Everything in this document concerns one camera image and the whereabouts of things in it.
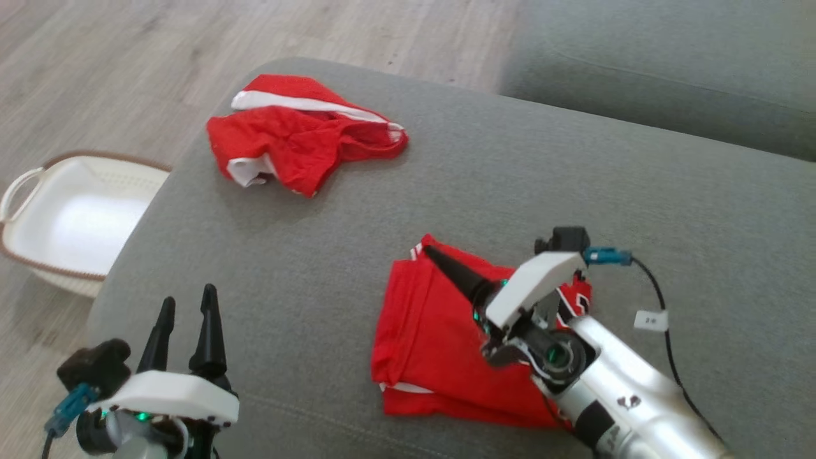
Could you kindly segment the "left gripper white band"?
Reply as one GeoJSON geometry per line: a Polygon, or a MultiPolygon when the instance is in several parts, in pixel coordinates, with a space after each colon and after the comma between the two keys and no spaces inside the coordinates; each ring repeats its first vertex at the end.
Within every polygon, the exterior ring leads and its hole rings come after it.
{"type": "Polygon", "coordinates": [[[233,425],[238,421],[240,403],[237,396],[204,379],[224,377],[227,371],[221,309],[215,285],[206,284],[204,287],[198,343],[189,359],[189,370],[198,377],[164,372],[175,326],[175,311],[175,299],[166,297],[141,355],[137,374],[110,398],[91,404],[87,412],[124,409],[208,421],[212,425],[233,425]]]}

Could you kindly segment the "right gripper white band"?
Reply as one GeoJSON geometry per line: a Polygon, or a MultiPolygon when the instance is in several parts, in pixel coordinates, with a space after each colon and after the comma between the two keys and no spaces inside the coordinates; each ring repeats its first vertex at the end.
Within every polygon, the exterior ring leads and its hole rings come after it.
{"type": "Polygon", "coordinates": [[[536,316],[536,305],[586,267],[578,252],[543,252],[505,282],[487,279],[435,246],[423,252],[473,307],[486,334],[481,354],[490,365],[582,365],[579,339],[536,316]]]}

